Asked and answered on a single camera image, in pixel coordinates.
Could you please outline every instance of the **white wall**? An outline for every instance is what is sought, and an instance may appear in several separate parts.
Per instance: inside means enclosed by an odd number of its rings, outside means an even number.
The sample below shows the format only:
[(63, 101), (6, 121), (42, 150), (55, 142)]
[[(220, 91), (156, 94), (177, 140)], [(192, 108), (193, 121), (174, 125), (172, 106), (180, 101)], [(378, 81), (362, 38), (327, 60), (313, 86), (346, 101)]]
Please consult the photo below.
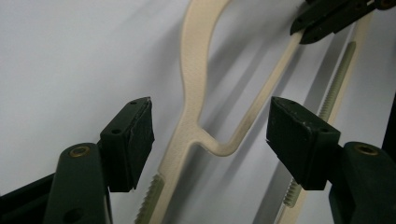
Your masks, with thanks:
[[(234, 0), (226, 8), (210, 49), (201, 119), (219, 140), (230, 137), (275, 66), (302, 2)], [(151, 96), (156, 141), (137, 190), (111, 194), (115, 223), (134, 220), (182, 107), (178, 42), (188, 3), (0, 2), (2, 195), (53, 173), (64, 149), (97, 142), (99, 132), (124, 104)], [(396, 89), (396, 33), (389, 21), (394, 14), (374, 16), (367, 48), (335, 125), (344, 132), (343, 143), (381, 145)], [(317, 110), (346, 39), (347, 31), (301, 46), (274, 95)], [(276, 155), (265, 143), (267, 114), (268, 106), (231, 157), (217, 158), (200, 148), (191, 152), (165, 223), (274, 219), (288, 174), (276, 168)], [(310, 197), (304, 214), (327, 209)], [(303, 215), (300, 222), (318, 223), (309, 217), (315, 216)]]

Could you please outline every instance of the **black plastic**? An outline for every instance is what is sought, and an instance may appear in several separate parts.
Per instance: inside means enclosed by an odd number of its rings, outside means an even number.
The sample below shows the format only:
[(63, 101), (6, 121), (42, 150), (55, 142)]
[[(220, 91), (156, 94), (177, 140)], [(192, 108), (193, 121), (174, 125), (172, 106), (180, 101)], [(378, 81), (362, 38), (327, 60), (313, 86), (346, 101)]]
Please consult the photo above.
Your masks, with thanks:
[(137, 182), (154, 141), (149, 97), (128, 103), (101, 132), (111, 192), (129, 192)]
[(375, 0), (375, 7), (379, 10), (388, 10), (396, 6), (396, 0)]
[(305, 0), (308, 5), (312, 5), (316, 0)]
[(267, 142), (304, 189), (324, 189), (340, 132), (303, 106), (273, 97)]
[(317, 0), (293, 22), (290, 33), (304, 30), (300, 44), (312, 44), (338, 33), (375, 9), (368, 0)]
[[(73, 157), (73, 150), (87, 148)], [(60, 156), (49, 194), (44, 224), (112, 223), (106, 181), (96, 144), (78, 144)]]
[(48, 175), (0, 197), (0, 223), (41, 224), (53, 175)]
[(389, 155), (380, 148), (350, 142), (344, 146), (338, 164), (347, 186), (332, 183), (334, 222), (396, 223), (396, 164)]
[(396, 94), (393, 98), (392, 109), (390, 110), (389, 121), (387, 130), (385, 132), (384, 142), (382, 149), (385, 150), (388, 155), (396, 163)]

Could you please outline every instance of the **clamp jaw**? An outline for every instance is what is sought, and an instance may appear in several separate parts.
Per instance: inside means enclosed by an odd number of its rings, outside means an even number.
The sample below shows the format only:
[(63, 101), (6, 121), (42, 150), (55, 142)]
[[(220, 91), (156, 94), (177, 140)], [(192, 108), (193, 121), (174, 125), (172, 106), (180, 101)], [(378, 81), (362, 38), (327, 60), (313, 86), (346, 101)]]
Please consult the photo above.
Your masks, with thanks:
[(294, 20), (290, 34), (304, 30), (300, 44), (312, 44), (338, 33), (369, 12), (396, 6), (396, 0), (306, 0), (309, 7)]
[(97, 144), (67, 148), (55, 174), (0, 197), (0, 224), (113, 223), (109, 192), (136, 189), (154, 141), (149, 97), (129, 102)]
[(267, 142), (305, 190), (329, 195), (334, 223), (396, 223), (396, 158), (340, 132), (303, 106), (273, 97)]

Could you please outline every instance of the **brass rivet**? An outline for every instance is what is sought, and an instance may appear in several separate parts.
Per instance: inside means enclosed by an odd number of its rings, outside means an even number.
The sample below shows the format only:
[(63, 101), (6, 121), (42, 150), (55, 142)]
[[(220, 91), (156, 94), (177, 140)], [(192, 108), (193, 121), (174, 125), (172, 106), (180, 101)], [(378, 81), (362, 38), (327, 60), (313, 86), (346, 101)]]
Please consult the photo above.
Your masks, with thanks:
[(69, 156), (71, 157), (82, 157), (90, 153), (89, 147), (75, 147), (69, 152)]
[(369, 156), (376, 156), (378, 155), (378, 151), (375, 148), (366, 146), (366, 145), (356, 145), (355, 149), (359, 151), (359, 153), (369, 155)]

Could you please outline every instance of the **beige plastic hanger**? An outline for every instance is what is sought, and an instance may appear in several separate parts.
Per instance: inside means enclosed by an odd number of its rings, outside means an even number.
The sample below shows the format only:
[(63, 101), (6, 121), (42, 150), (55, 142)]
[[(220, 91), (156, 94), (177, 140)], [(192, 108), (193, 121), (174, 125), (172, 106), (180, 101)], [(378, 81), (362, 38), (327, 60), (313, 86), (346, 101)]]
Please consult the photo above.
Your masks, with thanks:
[(180, 51), (184, 108), (136, 223), (162, 222), (193, 145), (199, 145), (221, 157), (229, 156), (238, 149), (299, 45), (302, 33), (296, 33), (291, 37), (274, 71), (262, 86), (231, 139), (225, 144), (217, 141), (200, 127), (198, 122), (205, 102), (207, 56), (211, 36), (222, 10), (229, 2), (230, 0), (192, 0), (189, 5), (181, 34)]

